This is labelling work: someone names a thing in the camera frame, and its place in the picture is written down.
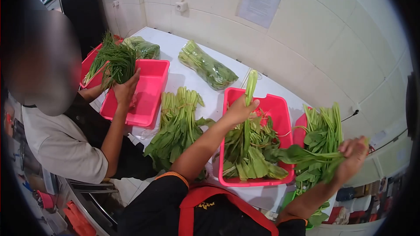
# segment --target spinach bunch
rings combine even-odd
[[[203,134],[200,127],[210,127],[215,123],[211,118],[195,120],[197,104],[204,106],[200,94],[186,87],[179,87],[176,95],[162,93],[159,132],[143,154],[152,157],[156,171],[168,170],[182,152]],[[199,176],[199,179],[204,178],[205,170]]]
[[[122,44],[137,50],[138,59],[160,59],[160,46],[150,43],[142,37],[129,37],[123,40]]]
[[[309,109],[304,104],[307,118],[305,129],[305,148],[299,145],[291,145],[288,149],[280,149],[277,159],[287,164],[296,164],[296,187],[297,195],[315,186],[319,181],[330,182],[336,168],[344,161],[344,156],[337,151],[343,142],[341,132],[340,108],[334,102],[332,108]],[[319,226],[328,215],[322,210],[329,206],[325,202],[309,218],[309,223]]]
[[[226,89],[238,76],[228,67],[205,53],[194,41],[189,40],[178,56],[179,61],[193,69],[214,90]]]
[[[257,83],[257,71],[249,73],[246,100],[251,103]],[[289,173],[277,166],[276,153],[280,145],[273,120],[261,109],[225,136],[223,176],[239,177],[241,180],[269,177],[284,179]]]

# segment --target white countertop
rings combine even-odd
[[[222,117],[223,110],[223,91],[214,91],[207,83],[202,80],[195,71],[182,65],[178,61],[178,54],[181,48],[188,41],[187,39],[159,31],[153,28],[144,28],[133,36],[142,36],[145,40],[160,45],[160,59],[169,60],[171,65],[169,67],[168,82],[166,84],[165,92],[176,92],[178,87],[186,86],[189,90],[197,91],[203,98],[205,107],[197,106],[196,118],[212,118],[215,121]],[[209,49],[199,44],[203,51],[212,56],[217,61],[223,63],[229,69],[235,72],[239,79],[231,85],[231,87],[241,88],[246,82],[250,68],[226,55],[223,55],[215,50]],[[265,97],[267,94],[273,94],[283,97],[289,107],[290,121],[292,127],[297,118],[303,114],[303,104],[307,104],[300,97],[296,96],[285,87],[279,85],[268,77],[261,75],[257,81],[254,92],[254,97]],[[156,126],[159,126],[160,116],[157,118]],[[153,137],[153,131],[144,130],[143,128],[133,127],[130,131],[141,143],[146,147]],[[220,183],[214,177],[212,171],[212,163],[209,160],[206,165],[207,171],[210,173],[208,182],[217,184]],[[279,186],[259,186],[259,187],[227,187],[228,190],[236,193],[243,200],[249,202],[251,205],[272,212],[278,212],[278,208],[283,202],[283,197],[286,191],[293,191],[294,186],[287,187],[285,184]],[[331,209],[325,211],[326,214],[331,213]]]

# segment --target wall socket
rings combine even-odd
[[[188,9],[188,4],[186,2],[176,2],[175,3],[175,9],[179,12],[184,12]]]

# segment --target pink plastic basin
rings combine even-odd
[[[101,68],[98,72],[95,73],[95,76],[93,76],[90,81],[88,81],[86,84],[83,84],[83,79],[86,76],[87,72],[89,72],[90,66],[92,65],[94,59],[96,58],[96,55],[98,54],[98,50],[100,50],[101,48],[102,48],[102,43],[99,44],[96,48],[94,48],[91,52],[89,52],[87,57],[81,63],[81,75],[80,75],[79,85],[82,88],[92,88],[102,83],[103,71]]]
[[[136,86],[136,103],[129,110],[126,124],[141,128],[154,129],[159,112],[161,94],[168,81],[168,60],[138,59],[140,79]],[[112,120],[117,109],[117,100],[113,89],[109,89],[99,113]]]
[[[303,115],[297,119],[295,126],[304,126],[305,128],[308,126],[308,121],[306,120],[305,113],[303,113]],[[306,136],[306,131],[303,128],[296,128],[293,131],[293,144],[297,144],[301,146],[302,148],[305,148],[305,144],[303,143],[305,136]]]
[[[226,113],[227,104],[230,105],[237,100],[242,94],[245,93],[244,89],[229,87],[225,90],[225,98],[223,102],[223,114]],[[287,103],[282,97],[267,94],[265,98],[257,98],[260,100],[258,110],[261,108],[264,112],[268,113],[273,119],[273,129],[278,132],[278,135],[285,135],[284,137],[278,137],[280,139],[280,147],[288,148],[292,145],[293,139],[291,134],[291,124],[289,117],[289,109]],[[284,179],[271,179],[271,178],[258,178],[248,179],[247,181],[241,181],[239,177],[226,179],[223,177],[223,161],[225,152],[225,140],[223,139],[220,144],[220,157],[219,157],[219,182],[223,186],[228,187],[251,187],[251,186],[272,186],[289,183],[294,177],[293,164],[285,164],[279,162],[278,166],[284,168],[289,172],[289,175]]]

